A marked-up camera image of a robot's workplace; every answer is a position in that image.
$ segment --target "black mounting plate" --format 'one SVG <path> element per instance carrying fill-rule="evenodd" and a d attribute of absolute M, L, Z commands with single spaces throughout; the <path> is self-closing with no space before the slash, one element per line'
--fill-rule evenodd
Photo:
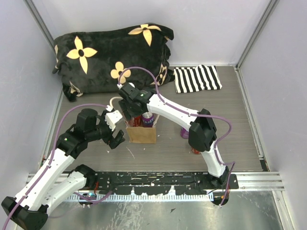
<path fill-rule="evenodd" d="M 132 188 L 137 195 L 167 194 L 171 186 L 174 186 L 178 196 L 205 195 L 207 190 L 209 192 L 216 188 L 210 183 L 211 177 L 207 172 L 96 172 L 96 174 L 100 194 L 113 190 L 117 195 L 130 195 Z M 231 189 L 239 188 L 235 174 L 231 174 L 229 186 Z"/>

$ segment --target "white wall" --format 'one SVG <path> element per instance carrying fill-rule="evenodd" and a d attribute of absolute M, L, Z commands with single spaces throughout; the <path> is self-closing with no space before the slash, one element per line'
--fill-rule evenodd
<path fill-rule="evenodd" d="M 34 0 L 54 38 L 153 22 L 175 32 L 172 64 L 236 64 L 269 0 Z"/>
<path fill-rule="evenodd" d="M 0 2 L 0 202 L 38 167 L 61 91 L 55 56 L 21 0 Z M 0 208 L 0 223 L 6 215 Z"/>
<path fill-rule="evenodd" d="M 281 0 L 242 67 L 273 170 L 307 226 L 307 1 Z"/>

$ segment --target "brown paper bag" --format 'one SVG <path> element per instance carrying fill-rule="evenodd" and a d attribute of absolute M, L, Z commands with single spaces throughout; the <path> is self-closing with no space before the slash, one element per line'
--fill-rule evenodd
<path fill-rule="evenodd" d="M 158 115 L 154 122 L 152 128 L 144 128 L 144 127 L 129 127 L 127 124 L 127 132 L 130 138 L 130 143 L 140 143 L 140 144 L 155 144 L 156 143 L 156 124 L 159 119 Z"/>

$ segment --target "wooden floor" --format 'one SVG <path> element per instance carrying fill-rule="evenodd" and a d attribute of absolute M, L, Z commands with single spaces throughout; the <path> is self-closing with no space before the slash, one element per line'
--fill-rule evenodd
<path fill-rule="evenodd" d="M 217 67 L 223 85 L 219 91 L 201 91 L 193 93 L 175 93 L 174 83 L 160 87 L 161 94 L 185 107 L 201 110 L 206 108 L 212 115 L 224 116 L 232 121 L 232 133 L 219 144 L 219 150 L 224 162 L 236 161 L 234 171 L 262 171 L 257 150 L 254 144 L 248 118 L 242 101 L 240 88 L 233 67 Z M 86 94 L 74 103 L 64 97 L 58 116 L 58 121 L 70 108 L 85 103 L 109 103 L 116 93 Z M 102 109 L 93 107 L 99 113 Z M 73 111 L 65 120 L 60 133 L 65 132 L 76 121 L 81 109 Z M 218 137 L 224 134 L 228 125 L 215 120 Z M 85 164 L 96 171 L 206 171 L 207 166 L 201 155 L 190 151 L 187 140 L 180 137 L 180 127 L 160 117 L 157 124 L 156 144 L 129 143 L 125 124 L 117 126 L 124 130 L 126 141 L 116 149 L 111 150 L 103 141 L 89 144 L 75 162 L 68 168 L 74 169 Z"/>

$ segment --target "white connector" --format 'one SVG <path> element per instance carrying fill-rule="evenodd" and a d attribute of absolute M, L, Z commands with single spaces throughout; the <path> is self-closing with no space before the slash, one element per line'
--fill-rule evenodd
<path fill-rule="evenodd" d="M 118 124 L 122 119 L 123 116 L 119 110 L 106 114 L 106 123 L 109 125 L 112 131 L 114 131 L 116 124 Z"/>

